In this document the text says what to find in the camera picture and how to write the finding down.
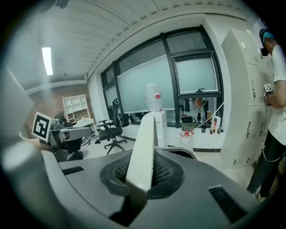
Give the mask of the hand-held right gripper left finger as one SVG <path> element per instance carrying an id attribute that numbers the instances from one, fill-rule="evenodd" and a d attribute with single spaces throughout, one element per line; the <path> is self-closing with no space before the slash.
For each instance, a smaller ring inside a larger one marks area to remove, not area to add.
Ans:
<path id="1" fill-rule="evenodd" d="M 50 186 L 68 213 L 71 229 L 129 229 L 125 204 L 130 189 L 123 176 L 131 152 L 66 162 L 42 152 Z"/>

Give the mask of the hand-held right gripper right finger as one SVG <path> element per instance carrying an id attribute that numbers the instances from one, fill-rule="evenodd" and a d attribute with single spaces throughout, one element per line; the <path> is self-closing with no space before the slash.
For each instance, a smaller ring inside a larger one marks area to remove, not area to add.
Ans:
<path id="1" fill-rule="evenodd" d="M 155 149 L 183 170 L 181 186 L 167 198 L 149 199 L 134 229 L 240 229 L 260 210 L 244 187 L 204 162 Z"/>

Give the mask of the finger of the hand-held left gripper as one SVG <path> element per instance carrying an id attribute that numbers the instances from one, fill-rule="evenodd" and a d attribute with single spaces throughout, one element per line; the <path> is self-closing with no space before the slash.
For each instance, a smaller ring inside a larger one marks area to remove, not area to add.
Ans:
<path id="1" fill-rule="evenodd" d="M 59 138 L 61 141 L 74 141 L 88 137 L 92 133 L 89 127 L 66 127 L 59 131 Z"/>

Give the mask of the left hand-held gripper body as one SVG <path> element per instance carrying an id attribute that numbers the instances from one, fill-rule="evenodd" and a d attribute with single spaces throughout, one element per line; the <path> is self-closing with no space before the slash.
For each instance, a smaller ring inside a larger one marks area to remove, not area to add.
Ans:
<path id="1" fill-rule="evenodd" d="M 54 155 L 58 162 L 67 160 L 67 153 L 61 149 L 60 130 L 64 129 L 61 119 L 53 119 L 49 116 L 36 112 L 32 127 L 32 135 L 40 140 Z"/>

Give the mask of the black oval pad with white strap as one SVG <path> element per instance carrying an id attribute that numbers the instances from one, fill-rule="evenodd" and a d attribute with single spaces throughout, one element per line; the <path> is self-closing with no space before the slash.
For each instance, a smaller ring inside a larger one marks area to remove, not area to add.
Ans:
<path id="1" fill-rule="evenodd" d="M 127 169 L 125 184 L 129 196 L 146 199 L 151 190 L 154 175 L 154 152 L 160 149 L 157 139 L 156 117 L 153 112 L 145 115 L 139 126 L 137 138 Z"/>

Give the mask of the white desk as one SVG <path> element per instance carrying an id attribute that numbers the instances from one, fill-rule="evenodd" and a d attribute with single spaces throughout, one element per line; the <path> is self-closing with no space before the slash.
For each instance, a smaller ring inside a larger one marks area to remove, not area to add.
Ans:
<path id="1" fill-rule="evenodd" d="M 91 135 L 98 136 L 97 128 L 92 118 L 81 119 L 77 121 L 76 124 L 73 124 L 72 127 L 88 127 L 91 129 L 91 134 L 87 135 L 87 137 Z"/>

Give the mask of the white shelf unit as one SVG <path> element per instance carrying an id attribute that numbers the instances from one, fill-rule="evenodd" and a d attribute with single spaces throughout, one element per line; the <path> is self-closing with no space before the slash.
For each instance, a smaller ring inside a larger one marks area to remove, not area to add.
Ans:
<path id="1" fill-rule="evenodd" d="M 69 123 L 91 118 L 85 94 L 63 97 L 63 106 Z"/>

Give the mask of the black office chair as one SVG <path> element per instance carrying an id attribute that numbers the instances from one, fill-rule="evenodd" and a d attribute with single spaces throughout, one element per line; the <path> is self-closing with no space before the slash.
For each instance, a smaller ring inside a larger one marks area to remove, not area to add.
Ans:
<path id="1" fill-rule="evenodd" d="M 120 140 L 120 141 L 117 141 L 116 139 L 116 137 L 120 136 L 123 132 L 123 129 L 120 125 L 119 118 L 118 118 L 118 105 L 119 105 L 118 99 L 116 98 L 112 102 L 112 112 L 113 112 L 112 121 L 107 122 L 107 120 L 102 120 L 102 121 L 99 121 L 99 123 L 101 124 L 98 125 L 98 127 L 104 128 L 104 130 L 100 130 L 98 132 L 99 141 L 112 140 L 112 143 L 109 143 L 104 146 L 104 149 L 107 149 L 107 147 L 110 147 L 106 155 L 109 155 L 110 151 L 114 147 L 117 147 L 121 149 L 122 151 L 124 151 L 125 149 L 120 145 L 120 143 L 122 142 L 127 143 L 126 139 Z"/>

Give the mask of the ceiling light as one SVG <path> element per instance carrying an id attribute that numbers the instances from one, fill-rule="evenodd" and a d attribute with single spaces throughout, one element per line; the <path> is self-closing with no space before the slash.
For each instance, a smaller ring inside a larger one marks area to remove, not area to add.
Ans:
<path id="1" fill-rule="evenodd" d="M 51 61 L 51 48 L 43 47 L 42 56 L 43 56 L 43 62 L 44 62 L 46 74 L 48 76 L 53 75 L 52 61 Z"/>

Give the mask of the green bag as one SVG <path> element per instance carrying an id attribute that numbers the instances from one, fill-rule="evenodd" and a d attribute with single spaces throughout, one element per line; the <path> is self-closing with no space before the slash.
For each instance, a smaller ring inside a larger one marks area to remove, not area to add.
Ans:
<path id="1" fill-rule="evenodd" d="M 182 131 L 192 131 L 197 126 L 197 121 L 192 116 L 183 116 L 181 118 L 182 124 L 181 129 Z"/>

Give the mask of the clear water bottle red label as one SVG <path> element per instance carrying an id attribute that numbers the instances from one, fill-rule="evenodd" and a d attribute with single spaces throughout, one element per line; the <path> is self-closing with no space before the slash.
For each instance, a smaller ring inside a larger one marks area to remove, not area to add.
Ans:
<path id="1" fill-rule="evenodd" d="M 150 112 L 158 112 L 162 109 L 161 89 L 157 83 L 146 85 L 146 103 Z"/>

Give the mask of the white paper bag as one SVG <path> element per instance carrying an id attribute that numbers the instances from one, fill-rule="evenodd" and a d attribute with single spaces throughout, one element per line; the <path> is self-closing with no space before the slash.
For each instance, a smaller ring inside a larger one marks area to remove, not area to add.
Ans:
<path id="1" fill-rule="evenodd" d="M 217 129 L 220 127 L 221 124 L 221 117 L 220 112 L 218 111 L 212 120 L 212 126 L 213 126 L 213 134 L 217 133 Z"/>

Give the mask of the white locker cabinet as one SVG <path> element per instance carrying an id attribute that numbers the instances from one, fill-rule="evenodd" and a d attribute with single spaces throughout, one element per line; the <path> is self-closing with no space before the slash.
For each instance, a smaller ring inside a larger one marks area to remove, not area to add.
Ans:
<path id="1" fill-rule="evenodd" d="M 263 87 L 273 85 L 273 63 L 257 45 L 260 39 L 231 29 L 222 42 L 231 84 L 229 125 L 221 148 L 227 168 L 251 166 L 263 149 L 272 109 Z"/>

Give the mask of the black window frame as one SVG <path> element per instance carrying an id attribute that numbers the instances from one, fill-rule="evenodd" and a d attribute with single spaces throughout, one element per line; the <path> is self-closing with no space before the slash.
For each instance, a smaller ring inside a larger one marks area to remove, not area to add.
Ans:
<path id="1" fill-rule="evenodd" d="M 146 85 L 157 83 L 169 127 L 180 128 L 183 116 L 200 124 L 208 114 L 224 112 L 223 78 L 215 47 L 203 26 L 157 34 L 133 47 L 101 73 L 105 106 L 119 122 L 140 124 L 148 112 Z"/>

